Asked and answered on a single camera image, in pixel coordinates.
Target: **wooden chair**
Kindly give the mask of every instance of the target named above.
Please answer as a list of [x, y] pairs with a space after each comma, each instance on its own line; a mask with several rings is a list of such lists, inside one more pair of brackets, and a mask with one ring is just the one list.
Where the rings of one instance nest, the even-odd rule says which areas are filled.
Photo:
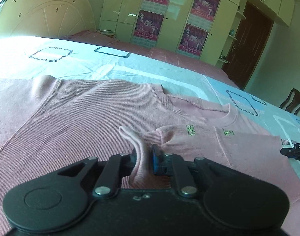
[[[287, 97], [287, 99], [280, 105], [280, 108], [282, 109], [286, 103], [289, 101], [289, 99], [291, 98], [292, 93], [294, 92], [294, 97], [292, 102], [286, 107], [286, 111], [288, 112], [293, 112], [293, 110], [295, 109], [295, 107], [297, 107], [300, 104], [300, 92], [297, 89], [292, 89], [291, 92], [289, 93], [289, 96]], [[297, 115], [297, 113], [300, 111], [300, 107], [298, 107], [296, 109], [296, 111], [294, 112], [295, 115]]]

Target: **wall shelf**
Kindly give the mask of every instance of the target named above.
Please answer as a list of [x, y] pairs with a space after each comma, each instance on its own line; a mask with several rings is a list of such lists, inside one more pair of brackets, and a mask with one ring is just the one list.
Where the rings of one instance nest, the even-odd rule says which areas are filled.
[[239, 12], [239, 11], [236, 11], [236, 16], [239, 17], [239, 18], [241, 18], [241, 20], [245, 20], [246, 19], [246, 17], [244, 16], [244, 14], [241, 13], [241, 12]]
[[228, 35], [230, 38], [233, 38], [235, 41], [237, 41], [237, 39], [234, 37], [234, 36], [232, 36], [232, 35]]
[[221, 62], [223, 62], [223, 63], [225, 63], [225, 64], [228, 64], [228, 63], [229, 63], [227, 60], [225, 60], [225, 59], [223, 59], [223, 58], [219, 58], [218, 61], [221, 61]]

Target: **headboard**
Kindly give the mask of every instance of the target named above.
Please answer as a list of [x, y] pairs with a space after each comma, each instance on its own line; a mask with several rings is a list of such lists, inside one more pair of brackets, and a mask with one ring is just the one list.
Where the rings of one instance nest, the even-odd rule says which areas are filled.
[[57, 38], [95, 31], [88, 0], [7, 0], [0, 13], [0, 37]]

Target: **ribbed neckline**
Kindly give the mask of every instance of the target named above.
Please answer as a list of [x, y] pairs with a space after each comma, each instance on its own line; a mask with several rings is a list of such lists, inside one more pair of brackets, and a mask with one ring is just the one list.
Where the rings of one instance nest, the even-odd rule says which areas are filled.
[[[170, 95], [170, 94], [166, 95], [163, 92], [163, 88], [161, 84], [152, 84], [152, 86], [154, 92], [156, 93], [162, 105], [167, 110], [175, 113], [178, 116], [187, 119], [189, 123], [209, 125], [209, 126], [215, 126], [221, 128], [233, 124], [239, 115], [238, 110], [232, 107], [230, 104], [221, 105], [200, 98], [188, 97], [185, 95]], [[207, 117], [199, 117], [199, 116], [191, 115], [174, 106], [171, 100], [169, 99], [169, 97], [185, 100], [190, 104], [192, 104], [193, 106], [196, 106], [203, 110], [226, 112], [227, 114], [222, 118], [207, 118]]]

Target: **pink mattress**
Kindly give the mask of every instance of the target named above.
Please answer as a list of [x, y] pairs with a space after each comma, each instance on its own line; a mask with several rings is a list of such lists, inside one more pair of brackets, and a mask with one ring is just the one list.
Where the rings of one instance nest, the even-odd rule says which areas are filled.
[[190, 58], [181, 54], [170, 52], [160, 48], [144, 48], [138, 45], [134, 45], [127, 42], [122, 42], [114, 38], [107, 37], [106, 35], [94, 33], [90, 31], [81, 31], [77, 34], [66, 36], [62, 38], [63, 40], [69, 40], [74, 42], [88, 43], [92, 45], [110, 47], [122, 51], [127, 51], [130, 53], [135, 53], [138, 55], [153, 58], [159, 61], [166, 62], [168, 64], [182, 67], [185, 69], [192, 70], [194, 72], [200, 73], [202, 75], [211, 77], [215, 80], [226, 83], [230, 86], [238, 88], [234, 84], [227, 74], [221, 69], [202, 62], [200, 60]]

